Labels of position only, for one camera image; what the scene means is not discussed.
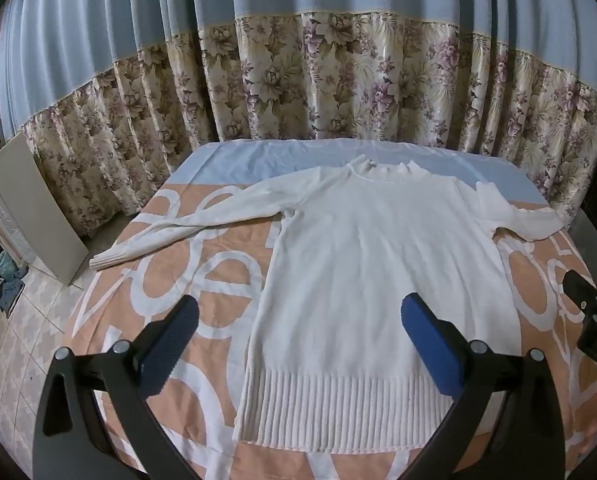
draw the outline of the sweater sleeve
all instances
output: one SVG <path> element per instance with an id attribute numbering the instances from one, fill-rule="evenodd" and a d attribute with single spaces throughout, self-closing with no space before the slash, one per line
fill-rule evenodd
<path id="1" fill-rule="evenodd" d="M 208 226 L 274 216 L 300 204 L 322 180 L 324 168 L 297 171 L 263 180 L 207 209 L 163 219 L 128 240 L 93 257 L 93 270 L 133 260 L 186 238 Z"/>
<path id="2" fill-rule="evenodd" d="M 563 222 L 552 208 L 517 208 L 501 195 L 492 182 L 478 182 L 475 190 L 460 180 L 456 185 L 476 221 L 489 236 L 502 227 L 532 242 L 547 238 L 563 228 Z"/>

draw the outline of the sweater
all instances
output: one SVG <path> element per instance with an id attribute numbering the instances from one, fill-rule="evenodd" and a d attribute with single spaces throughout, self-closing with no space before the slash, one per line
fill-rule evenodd
<path id="1" fill-rule="evenodd" d="M 200 212 L 154 223 L 91 260 L 102 269 L 206 226 L 282 214 L 247 354 L 234 437 L 332 453 L 423 446 L 451 399 L 401 325 L 418 292 L 467 340 L 520 354 L 520 322 L 492 237 L 563 227 L 551 208 L 510 205 L 494 184 L 361 156 L 271 178 Z"/>

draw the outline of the patterned bed sheet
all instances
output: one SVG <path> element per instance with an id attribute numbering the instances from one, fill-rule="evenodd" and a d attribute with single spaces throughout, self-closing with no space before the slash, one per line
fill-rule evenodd
<path id="1" fill-rule="evenodd" d="M 246 186 L 166 184 L 120 235 L 206 208 Z M 539 205 L 523 204 L 526 207 Z M 304 453 L 232 440 L 251 327 L 280 232 L 277 218 L 206 229 L 139 260 L 96 274 L 70 318 L 65 344 L 106 351 L 163 319 L 184 293 L 198 299 L 200 324 L 163 391 L 147 400 L 166 434 L 205 479 L 396 479 L 417 451 L 366 455 Z M 528 243 L 499 230 L 495 240 L 514 294 L 523 352 L 547 355 L 559 394 L 568 465 L 587 446 L 597 418 L 597 365 L 577 348 L 582 314 L 562 293 L 568 269 L 588 276 L 565 231 Z M 142 468 L 106 394 L 99 407 L 125 462 Z M 475 437 L 461 464 L 474 462 L 488 434 Z"/>

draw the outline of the bed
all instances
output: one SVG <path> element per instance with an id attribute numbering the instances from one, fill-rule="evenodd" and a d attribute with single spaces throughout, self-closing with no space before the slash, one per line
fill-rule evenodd
<path id="1" fill-rule="evenodd" d="M 361 154 L 387 164 L 414 160 L 472 187 L 478 181 L 494 182 L 507 200 L 526 208 L 546 204 L 523 172 L 500 158 L 371 140 L 235 140 L 204 145 L 188 157 L 118 240 L 159 219 L 206 208 L 265 178 L 342 166 Z M 105 351 L 117 339 L 131 340 L 147 322 L 165 317 L 189 293 L 200 305 L 199 328 L 163 391 L 148 404 L 201 476 L 395 479 L 417 450 L 303 453 L 232 440 L 248 338 L 279 232 L 278 218 L 206 229 L 97 273 L 70 318 L 65 344 L 76 354 Z M 499 230 L 495 240 L 514 294 L 523 352 L 541 348 L 552 368 L 571 469 L 597 427 L 597 364 L 576 348 L 583 316 L 563 296 L 561 281 L 568 269 L 589 274 L 564 230 L 535 243 Z M 98 402 L 120 457 L 141 468 L 106 394 L 98 394 Z M 487 433 L 474 438 L 464 465 L 478 459 L 487 438 Z"/>

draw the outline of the curtain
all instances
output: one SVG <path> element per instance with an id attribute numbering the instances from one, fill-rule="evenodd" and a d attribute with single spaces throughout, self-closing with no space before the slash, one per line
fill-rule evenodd
<path id="1" fill-rule="evenodd" d="M 10 114 L 80 234 L 138 211 L 198 145 L 240 138 L 500 156 L 566 222 L 582 202 L 597 160 L 594 0 L 150 0 L 162 39 L 147 46 L 138 1 L 133 54 Z M 9 5 L 0 75 L 24 30 Z"/>

